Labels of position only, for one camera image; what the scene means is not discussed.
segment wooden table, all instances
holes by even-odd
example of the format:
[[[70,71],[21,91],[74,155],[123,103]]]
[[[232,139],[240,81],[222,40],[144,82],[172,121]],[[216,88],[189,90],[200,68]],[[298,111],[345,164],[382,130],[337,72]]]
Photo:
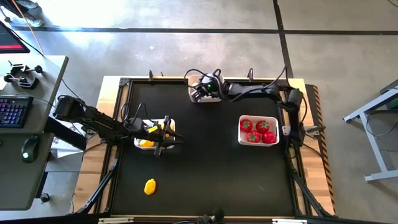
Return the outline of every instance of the wooden table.
[[[96,107],[98,108],[99,111],[107,114],[108,116],[113,115],[114,111],[114,106],[116,103],[116,97],[118,94],[118,86],[119,86],[119,81],[120,78],[122,77],[117,77],[117,76],[105,76],[103,78],[103,84],[101,87],[101,91],[99,93],[99,98],[98,98],[98,103]],[[143,77],[124,77],[124,78],[143,78]],[[171,77],[154,77],[154,78],[171,78]],[[299,88],[300,91],[302,91],[305,95],[305,98],[307,99],[308,102],[308,97],[307,97],[307,91],[305,88],[305,83],[303,79],[299,78],[291,78],[289,79],[290,84],[295,87]],[[122,102],[125,101],[127,97],[127,88],[124,88],[124,91],[122,93]],[[316,101],[317,108],[318,108],[318,115],[320,116],[320,105],[319,105],[319,100]],[[305,110],[305,104],[304,102],[301,105],[301,111]],[[314,122],[312,119],[312,112],[309,109],[308,106],[308,112],[304,120],[304,125],[305,126],[313,126]],[[87,148],[94,146],[95,144],[98,144],[100,139],[98,136],[93,137],[89,143],[87,144]],[[304,143],[307,144],[308,146],[316,149],[317,151],[320,151],[318,141],[311,139],[311,138],[305,138]],[[326,149],[326,144],[324,138],[322,138],[322,146],[324,149]],[[97,146],[91,150],[89,150],[83,159],[83,163],[81,165],[80,169],[80,175],[78,178],[78,182],[76,185],[75,189],[75,196],[73,197],[73,203],[75,205],[76,210],[81,208],[84,203],[89,199],[91,194],[95,191],[95,189],[98,186],[98,183],[100,182],[100,176],[101,176],[101,169],[103,166],[103,161],[104,161],[104,155],[105,155],[105,149],[106,145],[102,144],[100,146]],[[109,162],[109,167],[112,166],[113,164],[113,158],[116,153],[116,147],[112,148],[111,151],[111,160]],[[306,148],[305,146],[301,147],[301,155],[302,155],[302,163],[304,167],[304,173],[305,173],[305,178],[307,181],[307,186],[311,190],[312,194],[314,194],[315,198],[318,200],[318,202],[321,203],[323,208],[329,212],[330,214],[335,214],[334,212],[334,204],[333,204],[333,194],[332,194],[332,188],[331,188],[331,180],[328,178],[330,174],[328,173],[329,168],[328,168],[328,161],[327,161],[327,154],[325,154],[325,150],[323,151],[325,160],[325,165],[322,161],[322,159],[319,157],[318,154],[313,152],[311,149]],[[305,211],[304,207],[304,201],[303,201],[303,194],[296,184],[296,189],[297,189],[297,196],[298,196],[298,204],[300,207],[300,210],[302,212]],[[101,206],[100,206],[100,212],[104,212],[106,202],[108,199],[108,193],[109,193],[109,184],[105,188],[103,192],[103,197],[101,201]]]

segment monitor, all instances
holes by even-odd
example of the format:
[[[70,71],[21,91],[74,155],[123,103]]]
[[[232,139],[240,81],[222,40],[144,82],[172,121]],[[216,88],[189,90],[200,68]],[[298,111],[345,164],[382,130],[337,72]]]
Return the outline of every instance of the monitor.
[[[0,54],[29,52],[30,50],[21,42],[19,37],[0,22]]]

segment toy tomato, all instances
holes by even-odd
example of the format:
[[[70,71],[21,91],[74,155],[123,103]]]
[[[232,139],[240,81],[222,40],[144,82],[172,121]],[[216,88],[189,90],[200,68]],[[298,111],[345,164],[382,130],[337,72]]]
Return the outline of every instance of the toy tomato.
[[[270,128],[270,125],[267,121],[259,121],[256,124],[256,129],[260,133],[266,133]]]
[[[240,125],[241,125],[241,131],[244,131],[244,132],[249,132],[253,128],[253,123],[251,121],[249,121],[248,119],[241,120]]]
[[[262,134],[262,141],[266,144],[272,144],[276,142],[276,135],[272,132],[266,132]]]
[[[261,134],[258,131],[251,131],[246,134],[246,139],[248,142],[257,143],[260,141]]]

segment gray desk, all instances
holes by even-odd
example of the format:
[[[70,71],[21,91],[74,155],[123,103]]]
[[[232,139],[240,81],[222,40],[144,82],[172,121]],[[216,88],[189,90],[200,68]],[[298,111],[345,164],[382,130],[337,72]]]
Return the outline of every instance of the gray desk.
[[[31,55],[31,54],[2,54],[0,55],[0,76],[10,72],[11,66],[8,60],[12,63],[24,63],[29,68],[34,68],[40,65],[43,68],[43,73],[35,73],[39,79],[39,84],[34,90],[25,90],[17,86],[16,83],[7,83],[3,90],[0,90],[0,95],[15,95],[16,93],[24,92],[33,96],[47,100],[54,103],[58,88],[63,77],[63,73],[69,61],[66,56],[52,56],[52,55]],[[0,129],[2,133],[21,133],[21,134],[40,134],[43,132],[47,118],[51,111],[51,105],[41,100],[33,100],[32,109],[26,120],[25,126],[22,129]]]
[[[39,154],[31,164],[21,159],[21,147],[29,137],[30,134],[0,135],[0,210],[27,210],[36,196],[54,135],[39,135]]]

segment computer mouse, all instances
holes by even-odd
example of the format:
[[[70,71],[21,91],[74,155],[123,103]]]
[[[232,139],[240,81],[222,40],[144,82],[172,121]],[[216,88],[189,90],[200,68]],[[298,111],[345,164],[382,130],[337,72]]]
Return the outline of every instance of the computer mouse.
[[[39,153],[39,142],[40,139],[38,136],[31,136],[25,140],[24,145],[22,146],[22,161],[26,163],[34,162]]]

